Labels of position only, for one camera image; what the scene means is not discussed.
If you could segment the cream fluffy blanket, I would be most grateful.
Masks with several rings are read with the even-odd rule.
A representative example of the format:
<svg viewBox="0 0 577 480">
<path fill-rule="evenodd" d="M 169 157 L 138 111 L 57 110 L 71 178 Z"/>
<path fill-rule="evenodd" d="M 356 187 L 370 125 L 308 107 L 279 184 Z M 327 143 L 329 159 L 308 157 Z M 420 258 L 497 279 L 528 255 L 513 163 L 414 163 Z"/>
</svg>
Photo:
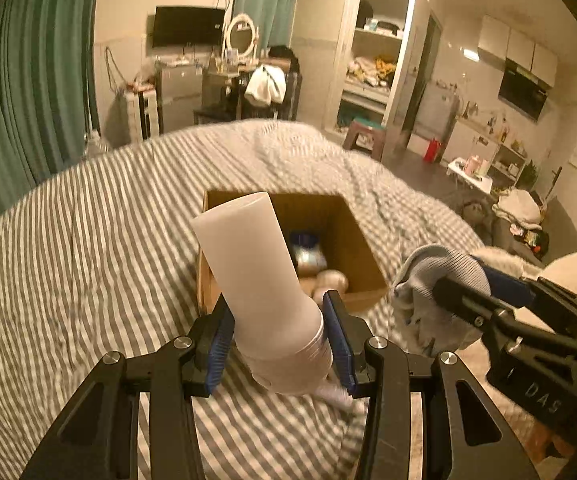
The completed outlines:
<svg viewBox="0 0 577 480">
<path fill-rule="evenodd" d="M 497 247 L 426 245 L 394 296 L 426 356 L 482 341 L 487 382 L 572 448 L 560 476 L 577 479 L 577 252 L 539 269 Z"/>
</svg>

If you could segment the small white side table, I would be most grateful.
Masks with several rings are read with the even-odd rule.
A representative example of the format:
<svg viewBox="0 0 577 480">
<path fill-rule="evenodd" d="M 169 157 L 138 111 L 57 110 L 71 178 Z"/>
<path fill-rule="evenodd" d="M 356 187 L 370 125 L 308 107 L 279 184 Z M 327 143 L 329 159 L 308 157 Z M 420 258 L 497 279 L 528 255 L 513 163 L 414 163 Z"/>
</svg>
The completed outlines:
<svg viewBox="0 0 577 480">
<path fill-rule="evenodd" d="M 489 195 L 493 190 L 493 179 L 486 174 L 479 173 L 479 160 L 474 157 L 453 159 L 452 162 L 449 162 L 447 174 L 457 177 L 470 188 L 475 188 L 485 195 Z"/>
</svg>

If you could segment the red fire extinguisher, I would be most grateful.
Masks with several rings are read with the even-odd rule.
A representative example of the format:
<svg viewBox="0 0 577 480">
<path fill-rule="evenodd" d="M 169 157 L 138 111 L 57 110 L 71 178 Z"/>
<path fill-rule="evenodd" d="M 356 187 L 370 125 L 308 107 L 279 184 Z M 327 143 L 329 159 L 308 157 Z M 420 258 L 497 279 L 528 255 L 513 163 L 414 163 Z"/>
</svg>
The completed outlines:
<svg viewBox="0 0 577 480">
<path fill-rule="evenodd" d="M 430 140 L 429 144 L 427 144 L 427 148 L 423 156 L 424 162 L 427 162 L 428 164 L 433 164 L 437 158 L 440 149 L 441 149 L 441 141 L 437 139 Z"/>
</svg>

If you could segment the green curtain left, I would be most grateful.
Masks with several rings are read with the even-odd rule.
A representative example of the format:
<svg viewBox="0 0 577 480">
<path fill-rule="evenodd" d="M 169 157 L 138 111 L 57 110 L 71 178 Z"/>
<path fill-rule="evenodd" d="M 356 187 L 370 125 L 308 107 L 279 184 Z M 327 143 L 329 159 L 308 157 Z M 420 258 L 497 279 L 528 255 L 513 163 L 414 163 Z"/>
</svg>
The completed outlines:
<svg viewBox="0 0 577 480">
<path fill-rule="evenodd" d="M 98 127 L 96 0 L 0 0 L 0 214 L 79 162 Z"/>
</svg>

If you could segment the black range hood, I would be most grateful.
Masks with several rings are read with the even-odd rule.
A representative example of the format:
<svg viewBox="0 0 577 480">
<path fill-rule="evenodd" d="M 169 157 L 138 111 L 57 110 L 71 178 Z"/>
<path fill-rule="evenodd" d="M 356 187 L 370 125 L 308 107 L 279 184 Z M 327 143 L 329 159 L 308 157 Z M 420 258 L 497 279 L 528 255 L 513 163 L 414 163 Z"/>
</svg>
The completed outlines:
<svg viewBox="0 0 577 480">
<path fill-rule="evenodd" d="M 505 60 L 498 99 L 512 106 L 533 122 L 538 122 L 550 87 L 516 62 Z"/>
</svg>

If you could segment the white oval mirror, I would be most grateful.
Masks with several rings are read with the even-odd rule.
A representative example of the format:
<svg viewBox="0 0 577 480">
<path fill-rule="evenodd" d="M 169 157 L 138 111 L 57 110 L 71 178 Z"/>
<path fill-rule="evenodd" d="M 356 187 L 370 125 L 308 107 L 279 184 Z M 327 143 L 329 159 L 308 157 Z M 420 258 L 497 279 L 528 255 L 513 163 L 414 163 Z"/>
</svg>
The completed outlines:
<svg viewBox="0 0 577 480">
<path fill-rule="evenodd" d="M 248 63 L 255 58 L 259 28 L 246 13 L 236 14 L 223 36 L 222 55 L 230 64 Z"/>
</svg>

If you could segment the black wall television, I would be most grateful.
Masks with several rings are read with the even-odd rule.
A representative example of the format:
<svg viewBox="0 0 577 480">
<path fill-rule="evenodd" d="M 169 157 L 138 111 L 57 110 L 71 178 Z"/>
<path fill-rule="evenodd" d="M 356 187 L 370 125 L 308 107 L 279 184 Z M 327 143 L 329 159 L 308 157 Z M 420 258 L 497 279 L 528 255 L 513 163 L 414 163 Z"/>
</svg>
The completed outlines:
<svg viewBox="0 0 577 480">
<path fill-rule="evenodd" d="M 223 9 L 205 6 L 158 6 L 154 16 L 152 46 L 220 46 L 225 15 Z"/>
</svg>

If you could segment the white tape roll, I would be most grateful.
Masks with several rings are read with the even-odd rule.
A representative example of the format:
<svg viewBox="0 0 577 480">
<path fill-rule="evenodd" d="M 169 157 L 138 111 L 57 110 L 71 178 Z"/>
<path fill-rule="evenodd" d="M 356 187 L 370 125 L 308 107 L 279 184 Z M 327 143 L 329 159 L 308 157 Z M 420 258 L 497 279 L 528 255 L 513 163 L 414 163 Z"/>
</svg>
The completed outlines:
<svg viewBox="0 0 577 480">
<path fill-rule="evenodd" d="M 288 248 L 298 276 L 309 278 L 328 269 L 328 261 L 317 235 L 292 232 L 288 238 Z"/>
</svg>

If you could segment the white wardrobe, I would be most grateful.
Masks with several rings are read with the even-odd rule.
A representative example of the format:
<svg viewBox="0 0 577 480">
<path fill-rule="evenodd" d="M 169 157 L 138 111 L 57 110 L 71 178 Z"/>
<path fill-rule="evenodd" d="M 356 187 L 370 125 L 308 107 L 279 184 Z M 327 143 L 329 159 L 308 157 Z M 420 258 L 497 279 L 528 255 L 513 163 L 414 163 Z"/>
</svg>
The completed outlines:
<svg viewBox="0 0 577 480">
<path fill-rule="evenodd" d="M 297 119 L 334 131 L 357 110 L 388 127 L 409 99 L 429 14 L 427 0 L 296 0 Z"/>
</svg>

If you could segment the white towel on chair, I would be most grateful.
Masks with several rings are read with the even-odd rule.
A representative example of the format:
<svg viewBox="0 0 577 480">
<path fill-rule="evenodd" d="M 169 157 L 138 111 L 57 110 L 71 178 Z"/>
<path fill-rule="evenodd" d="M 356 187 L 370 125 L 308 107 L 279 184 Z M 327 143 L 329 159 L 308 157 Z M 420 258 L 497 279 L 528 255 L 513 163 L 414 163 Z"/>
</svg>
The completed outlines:
<svg viewBox="0 0 577 480">
<path fill-rule="evenodd" d="M 285 74 L 278 66 L 262 64 L 253 71 L 246 90 L 245 99 L 256 107 L 282 104 L 286 93 Z"/>
</svg>

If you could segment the small silver fridge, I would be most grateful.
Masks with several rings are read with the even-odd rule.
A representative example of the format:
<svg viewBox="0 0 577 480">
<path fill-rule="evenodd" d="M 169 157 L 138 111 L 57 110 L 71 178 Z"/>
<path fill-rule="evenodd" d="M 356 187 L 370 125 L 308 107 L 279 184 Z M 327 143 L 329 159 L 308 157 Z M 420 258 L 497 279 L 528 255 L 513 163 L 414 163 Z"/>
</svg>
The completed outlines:
<svg viewBox="0 0 577 480">
<path fill-rule="evenodd" d="M 157 78 L 161 133 L 194 125 L 194 112 L 202 105 L 203 72 L 196 65 L 162 66 Z"/>
</svg>

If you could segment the grey checked duvet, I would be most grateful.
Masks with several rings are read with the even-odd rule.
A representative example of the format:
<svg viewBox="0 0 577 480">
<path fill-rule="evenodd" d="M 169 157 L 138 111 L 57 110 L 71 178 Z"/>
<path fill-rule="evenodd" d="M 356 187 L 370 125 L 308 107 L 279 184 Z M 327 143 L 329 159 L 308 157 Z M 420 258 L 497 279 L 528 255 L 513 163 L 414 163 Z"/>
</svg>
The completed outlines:
<svg viewBox="0 0 577 480">
<path fill-rule="evenodd" d="M 103 354 L 189 330 L 191 222 L 212 188 L 344 197 L 387 281 L 421 246 L 481 246 L 446 205 L 299 122 L 193 127 L 82 162 L 0 215 L 0 477 L 20 476 Z"/>
</svg>

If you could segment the white plastic bottle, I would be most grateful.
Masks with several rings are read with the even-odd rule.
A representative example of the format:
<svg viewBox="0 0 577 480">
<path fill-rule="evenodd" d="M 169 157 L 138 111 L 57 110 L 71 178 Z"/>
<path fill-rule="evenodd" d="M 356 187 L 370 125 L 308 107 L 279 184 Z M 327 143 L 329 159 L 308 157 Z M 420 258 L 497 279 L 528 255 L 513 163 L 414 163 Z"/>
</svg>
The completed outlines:
<svg viewBox="0 0 577 480">
<path fill-rule="evenodd" d="M 269 194 L 208 209 L 192 228 L 256 382 L 286 396 L 315 391 L 327 378 L 332 351 L 322 312 L 299 284 Z"/>
</svg>

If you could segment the white suitcase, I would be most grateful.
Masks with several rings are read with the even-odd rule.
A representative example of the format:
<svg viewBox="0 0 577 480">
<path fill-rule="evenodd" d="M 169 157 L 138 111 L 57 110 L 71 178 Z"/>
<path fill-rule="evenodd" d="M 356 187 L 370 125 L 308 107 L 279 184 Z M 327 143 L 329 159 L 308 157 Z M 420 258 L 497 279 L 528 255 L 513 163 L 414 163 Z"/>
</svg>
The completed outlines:
<svg viewBox="0 0 577 480">
<path fill-rule="evenodd" d="M 130 143 L 160 135 L 157 92 L 153 86 L 128 90 L 122 94 L 122 120 Z"/>
</svg>

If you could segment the brown cardboard box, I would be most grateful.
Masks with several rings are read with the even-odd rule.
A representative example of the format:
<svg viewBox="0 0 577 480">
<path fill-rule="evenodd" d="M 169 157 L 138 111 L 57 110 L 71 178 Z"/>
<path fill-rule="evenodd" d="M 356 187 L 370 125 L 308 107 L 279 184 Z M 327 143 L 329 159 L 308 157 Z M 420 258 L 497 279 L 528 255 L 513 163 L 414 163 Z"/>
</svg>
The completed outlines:
<svg viewBox="0 0 577 480">
<path fill-rule="evenodd" d="M 256 191 L 208 190 L 203 211 Z M 349 312 L 376 306 L 386 295 L 387 284 L 362 231 L 344 197 L 339 195 L 268 192 L 286 241 L 293 233 L 317 236 L 328 267 L 341 271 L 349 286 L 343 300 Z M 220 288 L 201 250 L 197 256 L 196 298 L 200 314 L 209 313 Z"/>
</svg>

